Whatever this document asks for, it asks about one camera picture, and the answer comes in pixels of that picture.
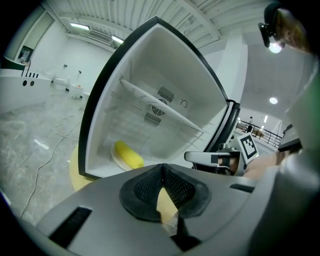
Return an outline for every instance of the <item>metal railing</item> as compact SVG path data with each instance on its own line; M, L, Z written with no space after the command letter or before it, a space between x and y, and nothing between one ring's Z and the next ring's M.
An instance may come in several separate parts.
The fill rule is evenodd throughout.
M279 147L279 144L282 140L282 137L274 134L271 131L268 131L266 129L262 129L259 126L252 125L252 124L245 122L245 121L238 122L235 128L239 131L247 133L249 126L252 126L252 130L250 131L250 134L253 137L255 137L259 140L262 140L262 141L270 144L271 146L274 146L275 148Z

